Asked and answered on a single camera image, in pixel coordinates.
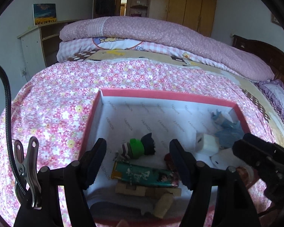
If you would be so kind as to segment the white earbuds case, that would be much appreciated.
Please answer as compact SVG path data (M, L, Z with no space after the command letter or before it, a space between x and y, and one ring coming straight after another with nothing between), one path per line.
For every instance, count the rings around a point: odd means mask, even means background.
M229 166L238 168L247 164L233 154L232 148L222 149L210 157L211 162L220 170L226 170Z

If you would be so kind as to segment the red haired toy figure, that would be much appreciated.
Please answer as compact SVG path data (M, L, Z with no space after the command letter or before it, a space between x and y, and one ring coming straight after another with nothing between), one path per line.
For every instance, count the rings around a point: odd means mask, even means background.
M167 170L170 171L170 175L171 176L176 176L179 178L179 173L178 173L178 170L172 160L172 157L171 157L171 154L168 153L164 156L164 161L165 161L165 164L166 164L166 167L167 167Z

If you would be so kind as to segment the white USB wall charger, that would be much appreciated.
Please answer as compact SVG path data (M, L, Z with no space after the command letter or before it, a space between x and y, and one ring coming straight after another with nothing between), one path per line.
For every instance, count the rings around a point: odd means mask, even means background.
M205 133L197 133L195 143L196 153L213 156L218 153L219 150L220 143L217 137Z

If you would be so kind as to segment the blue transparent correction tape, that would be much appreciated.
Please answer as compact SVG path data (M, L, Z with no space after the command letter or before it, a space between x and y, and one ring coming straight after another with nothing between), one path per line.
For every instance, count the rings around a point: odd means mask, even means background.
M222 129L217 131L215 136L218 138L219 144L223 148L232 148L233 144L242 139L245 134L240 121L234 123L229 120L224 120L220 126Z

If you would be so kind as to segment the round wooden cylinder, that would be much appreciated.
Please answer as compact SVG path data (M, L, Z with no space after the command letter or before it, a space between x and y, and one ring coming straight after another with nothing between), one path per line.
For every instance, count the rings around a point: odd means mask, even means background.
M168 210L171 208L173 202L174 202L173 194L171 193L163 194L155 205L153 216L159 219L163 219L166 213L168 212Z

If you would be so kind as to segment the wooden comb shaped block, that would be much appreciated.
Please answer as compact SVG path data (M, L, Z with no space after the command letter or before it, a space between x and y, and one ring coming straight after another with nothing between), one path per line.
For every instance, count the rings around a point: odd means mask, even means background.
M119 181L115 186L115 193L128 195L128 196L150 197L150 198L159 199L164 194L171 194L172 196L180 197L182 194L182 190L178 187L164 188L164 187L134 186Z

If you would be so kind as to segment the green frog cartoon keychain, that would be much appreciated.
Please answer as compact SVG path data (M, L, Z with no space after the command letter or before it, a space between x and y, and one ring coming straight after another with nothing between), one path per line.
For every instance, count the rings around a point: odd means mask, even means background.
M129 161L139 159L141 156L152 156L155 153L155 141L152 133L148 133L141 139L131 138L130 141L122 143L115 153L114 161Z

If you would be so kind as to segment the blue white curved toy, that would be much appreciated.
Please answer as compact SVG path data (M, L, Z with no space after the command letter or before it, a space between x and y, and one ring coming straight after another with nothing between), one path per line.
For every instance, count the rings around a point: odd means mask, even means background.
M216 124L219 124L220 126L232 127L234 125L232 121L223 116L222 112L218 110L211 113L211 118Z

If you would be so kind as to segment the white bottle orange label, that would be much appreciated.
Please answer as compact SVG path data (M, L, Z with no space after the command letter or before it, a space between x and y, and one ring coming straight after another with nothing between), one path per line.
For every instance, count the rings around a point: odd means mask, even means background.
M253 169L246 168L244 166L238 166L236 168L239 176L241 177L246 188L252 187L258 180L258 175L254 172Z

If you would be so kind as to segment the pink shallow cardboard box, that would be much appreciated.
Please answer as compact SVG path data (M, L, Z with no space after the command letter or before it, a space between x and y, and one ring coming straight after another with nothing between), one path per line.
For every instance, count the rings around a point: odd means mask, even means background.
M230 121L240 121L244 131L248 125L243 113L236 103L231 101L187 93L134 89L100 89L96 95L86 131L88 143L86 149L103 138L107 142L107 151L95 182L86 190L88 206L95 200L149 201L154 207L156 200L150 197L128 196L115 193L117 179L111 179L115 153L122 143L131 138L141 138L152 133L156 153L152 156L141 156L130 160L131 164L165 169L164 156L169 153L169 143L177 139L183 148L191 152L212 168L210 156L196 153L197 133L215 135L222 128L211 118L211 113L221 111ZM180 185L180 197L174 202L163 219L152 214L143 216L132 214L114 215L113 213L95 214L92 216L97 224L114 226L125 219L132 226L163 226L179 222L186 210L191 191Z

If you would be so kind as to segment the purple frilled pillow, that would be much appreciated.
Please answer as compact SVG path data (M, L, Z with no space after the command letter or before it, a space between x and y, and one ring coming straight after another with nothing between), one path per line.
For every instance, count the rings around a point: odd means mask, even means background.
M284 123L284 84L280 79L255 84L268 99Z

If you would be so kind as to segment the silver metal spring clamp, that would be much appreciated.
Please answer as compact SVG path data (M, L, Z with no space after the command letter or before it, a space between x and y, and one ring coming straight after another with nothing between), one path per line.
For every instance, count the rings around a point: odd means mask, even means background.
M37 177L37 157L39 142L32 136L29 140L27 153L24 155L23 145L20 140L14 143L14 158L17 172L19 174L19 182L15 183L15 193L20 203L24 203L28 194L26 185L29 185L31 191L31 208L41 209L41 186Z

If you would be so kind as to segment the pink floral bed sheet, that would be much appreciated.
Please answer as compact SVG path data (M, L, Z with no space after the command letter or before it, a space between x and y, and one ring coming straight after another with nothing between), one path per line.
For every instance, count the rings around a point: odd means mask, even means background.
M276 141L258 108L238 84L199 67L184 67L148 59L66 61L35 74L12 101L12 139L23 147L32 136L39 141L37 168L60 168L79 158L88 138L88 120L100 88L145 89L200 94L234 101L247 118L252 134ZM9 165L5 110L0 117L0 215L15 222L20 203Z

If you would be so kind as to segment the dark wooden headboard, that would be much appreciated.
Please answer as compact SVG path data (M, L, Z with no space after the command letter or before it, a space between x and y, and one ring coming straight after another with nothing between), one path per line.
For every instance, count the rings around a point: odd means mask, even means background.
M284 84L283 51L271 44L259 40L249 40L238 35L233 36L232 46L258 56L271 68L275 79L281 80Z

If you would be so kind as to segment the white bedside shelf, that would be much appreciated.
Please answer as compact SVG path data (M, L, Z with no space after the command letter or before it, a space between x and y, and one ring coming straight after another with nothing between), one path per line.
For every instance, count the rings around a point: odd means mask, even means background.
M59 21L34 26L17 36L21 41L27 78L58 62L60 31L76 20Z

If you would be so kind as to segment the folded pink quilt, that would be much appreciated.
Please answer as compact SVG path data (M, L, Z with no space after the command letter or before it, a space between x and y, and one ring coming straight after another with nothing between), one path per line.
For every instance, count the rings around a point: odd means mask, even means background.
M94 37L116 37L170 46L226 66L256 82L274 78L271 68L259 57L203 36L179 24L147 17L111 16L86 19L64 26L63 42Z

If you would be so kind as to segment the blue yellow picture card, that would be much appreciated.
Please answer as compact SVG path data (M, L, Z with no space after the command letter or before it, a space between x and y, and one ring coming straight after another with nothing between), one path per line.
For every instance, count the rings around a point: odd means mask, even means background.
M56 4L34 4L33 15L34 25L56 22Z

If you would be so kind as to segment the wooden wardrobe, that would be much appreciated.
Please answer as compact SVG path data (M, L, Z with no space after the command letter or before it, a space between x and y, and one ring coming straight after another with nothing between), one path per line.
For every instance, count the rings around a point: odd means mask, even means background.
M150 0L148 17L180 24L210 37L215 10L216 0Z

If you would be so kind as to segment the framed wall picture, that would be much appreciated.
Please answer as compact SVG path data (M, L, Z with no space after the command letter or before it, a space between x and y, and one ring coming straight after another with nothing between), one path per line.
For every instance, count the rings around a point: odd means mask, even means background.
M280 22L277 20L274 14L271 14L271 22L281 27Z

